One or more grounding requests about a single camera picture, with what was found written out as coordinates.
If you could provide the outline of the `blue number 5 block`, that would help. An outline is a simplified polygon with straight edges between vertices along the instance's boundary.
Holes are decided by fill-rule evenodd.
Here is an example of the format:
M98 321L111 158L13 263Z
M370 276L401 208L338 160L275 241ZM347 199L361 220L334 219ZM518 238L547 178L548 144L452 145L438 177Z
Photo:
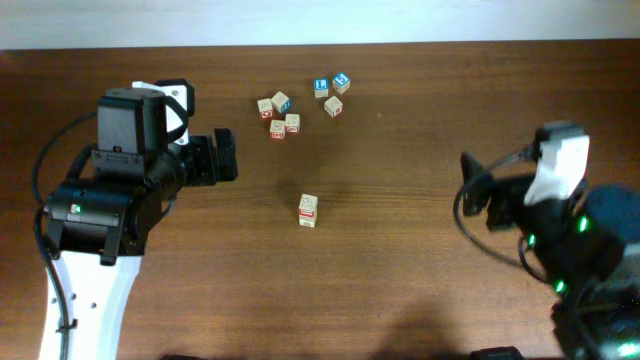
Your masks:
M332 87L339 94L344 94L350 86L351 79L344 72L340 72L332 78Z

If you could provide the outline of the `block with blue side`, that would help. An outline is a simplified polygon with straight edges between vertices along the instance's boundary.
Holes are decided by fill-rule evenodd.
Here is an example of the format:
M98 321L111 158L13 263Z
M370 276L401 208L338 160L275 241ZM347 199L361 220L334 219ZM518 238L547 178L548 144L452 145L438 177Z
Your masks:
M280 114L285 114L291 106L290 98L283 92L278 91L272 98L271 104L273 108Z

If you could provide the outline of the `blue letter L block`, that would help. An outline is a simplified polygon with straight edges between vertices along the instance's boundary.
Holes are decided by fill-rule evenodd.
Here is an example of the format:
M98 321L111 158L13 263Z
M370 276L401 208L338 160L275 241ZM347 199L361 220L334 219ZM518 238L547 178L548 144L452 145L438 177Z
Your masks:
M313 81L314 97L325 98L329 94L329 81L327 78L317 78Z

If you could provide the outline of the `red sided number block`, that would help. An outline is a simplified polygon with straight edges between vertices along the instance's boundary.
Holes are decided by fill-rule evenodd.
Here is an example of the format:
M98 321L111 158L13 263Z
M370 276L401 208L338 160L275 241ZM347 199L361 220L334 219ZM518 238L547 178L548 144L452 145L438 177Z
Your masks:
M317 215L318 198L314 195L302 194L298 206L301 217L314 218Z

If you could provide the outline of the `green B block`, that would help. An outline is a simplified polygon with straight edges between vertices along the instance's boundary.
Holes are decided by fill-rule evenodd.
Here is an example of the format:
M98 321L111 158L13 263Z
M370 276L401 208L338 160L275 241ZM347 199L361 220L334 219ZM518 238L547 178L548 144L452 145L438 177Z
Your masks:
M311 227L314 228L316 225L316 217L305 217L305 216L300 216L299 217L299 224L301 226L306 226L306 227Z

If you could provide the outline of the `block with red side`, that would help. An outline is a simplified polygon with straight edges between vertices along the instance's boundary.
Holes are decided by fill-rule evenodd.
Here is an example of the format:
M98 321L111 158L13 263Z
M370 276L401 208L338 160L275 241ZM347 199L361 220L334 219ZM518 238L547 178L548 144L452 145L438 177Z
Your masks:
M343 112L344 104L337 96L332 96L324 102L324 110L332 117L340 115Z

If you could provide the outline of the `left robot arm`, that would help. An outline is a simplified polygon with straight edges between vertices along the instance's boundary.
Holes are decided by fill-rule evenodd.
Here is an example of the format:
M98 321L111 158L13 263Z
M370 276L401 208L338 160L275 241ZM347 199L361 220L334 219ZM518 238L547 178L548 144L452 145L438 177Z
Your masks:
M42 359L113 359L151 230L185 187L237 178L228 128L188 131L195 90L184 79L110 89L88 119L97 140L39 201L34 232L48 275Z

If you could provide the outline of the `red bottom butterfly block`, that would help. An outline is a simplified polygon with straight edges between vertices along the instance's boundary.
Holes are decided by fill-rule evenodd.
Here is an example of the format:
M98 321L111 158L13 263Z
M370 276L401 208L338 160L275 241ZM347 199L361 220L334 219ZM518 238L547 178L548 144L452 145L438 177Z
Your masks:
M286 122L284 120L273 119L269 127L270 138L283 140L286 137Z

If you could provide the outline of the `small red edged block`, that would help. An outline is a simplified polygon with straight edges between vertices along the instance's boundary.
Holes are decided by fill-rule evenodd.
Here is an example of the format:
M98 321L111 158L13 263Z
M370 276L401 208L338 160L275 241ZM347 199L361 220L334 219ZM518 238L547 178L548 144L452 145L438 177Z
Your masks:
M300 132L301 118L299 114L287 114L285 116L285 131L298 134Z

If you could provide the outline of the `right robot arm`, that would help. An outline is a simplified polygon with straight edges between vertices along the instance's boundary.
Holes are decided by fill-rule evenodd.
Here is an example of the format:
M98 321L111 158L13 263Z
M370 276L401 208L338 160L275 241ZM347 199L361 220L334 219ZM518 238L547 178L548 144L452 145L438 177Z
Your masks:
M489 231L519 229L514 266L552 288L554 335L567 359L639 356L639 194L581 180L566 200L527 205L530 174L496 179L471 154L454 218L487 214Z

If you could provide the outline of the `red C block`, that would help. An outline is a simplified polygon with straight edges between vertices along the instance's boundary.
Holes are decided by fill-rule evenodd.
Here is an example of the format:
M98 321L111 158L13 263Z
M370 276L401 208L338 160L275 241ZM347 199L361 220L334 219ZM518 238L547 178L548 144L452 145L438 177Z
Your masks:
M270 98L259 99L257 106L262 120L271 119L274 116L274 108Z

